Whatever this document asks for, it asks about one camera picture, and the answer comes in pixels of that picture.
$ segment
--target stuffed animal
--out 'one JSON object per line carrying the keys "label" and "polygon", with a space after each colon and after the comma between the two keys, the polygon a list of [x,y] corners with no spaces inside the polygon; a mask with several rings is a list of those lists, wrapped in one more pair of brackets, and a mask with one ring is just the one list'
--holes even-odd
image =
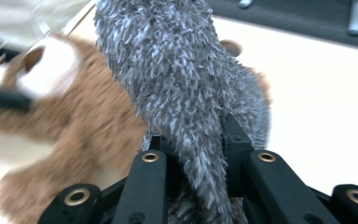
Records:
{"label": "stuffed animal", "polygon": [[14,223],[35,224],[61,190],[90,183],[99,167],[128,174],[145,125],[95,45],[47,37],[10,62],[0,89],[32,100],[28,112],[0,108],[0,131],[55,143],[45,159],[1,180],[0,212]]}
{"label": "stuffed animal", "polygon": [[98,0],[98,45],[147,134],[176,148],[187,182],[169,223],[245,223],[227,194],[222,122],[231,113],[255,149],[269,138],[269,103],[255,73],[219,43],[204,0]]}

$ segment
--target fuzzy gray fur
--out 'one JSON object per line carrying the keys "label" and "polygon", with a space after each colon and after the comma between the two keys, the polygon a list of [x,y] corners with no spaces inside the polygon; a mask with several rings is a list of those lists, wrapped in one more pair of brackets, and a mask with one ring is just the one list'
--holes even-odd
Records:
{"label": "fuzzy gray fur", "polygon": [[240,199],[227,195],[221,124],[231,113],[255,149],[265,148],[269,134],[258,80],[220,45],[211,15],[204,0],[97,1],[107,64],[145,120],[147,137],[167,137],[184,166],[188,183],[170,200],[170,223],[246,223]]}

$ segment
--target gray plush toy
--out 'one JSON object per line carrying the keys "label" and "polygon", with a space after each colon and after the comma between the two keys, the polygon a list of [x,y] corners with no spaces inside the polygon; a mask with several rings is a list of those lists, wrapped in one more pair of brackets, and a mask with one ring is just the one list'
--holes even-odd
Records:
{"label": "gray plush toy", "polygon": [[176,147],[188,182],[169,201],[169,223],[246,223],[227,195],[222,122],[231,113],[255,149],[269,106],[255,74],[221,46],[204,0],[98,0],[98,45],[129,92],[148,136]]}

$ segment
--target white table surface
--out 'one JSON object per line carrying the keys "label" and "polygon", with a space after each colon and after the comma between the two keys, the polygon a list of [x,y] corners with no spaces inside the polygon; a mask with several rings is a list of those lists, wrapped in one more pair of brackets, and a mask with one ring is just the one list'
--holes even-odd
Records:
{"label": "white table surface", "polygon": [[[94,42],[94,9],[71,35]],[[244,65],[268,76],[273,98],[268,150],[324,193],[358,185],[358,48],[213,17],[221,40],[241,46]],[[5,71],[0,67],[0,76]],[[0,133],[0,178],[47,156],[52,144]],[[107,187],[110,179],[100,181]],[[7,223],[0,217],[0,224]]]}

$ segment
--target brown teddy bear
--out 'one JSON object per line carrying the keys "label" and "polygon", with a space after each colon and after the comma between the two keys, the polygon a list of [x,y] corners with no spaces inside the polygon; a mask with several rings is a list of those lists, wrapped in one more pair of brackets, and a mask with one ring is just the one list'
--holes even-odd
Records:
{"label": "brown teddy bear", "polygon": [[0,108],[0,131],[55,143],[46,158],[1,180],[0,212],[10,221],[35,224],[61,190],[90,182],[98,167],[128,174],[145,125],[91,43],[49,37],[10,62],[0,89],[32,99],[28,112]]}

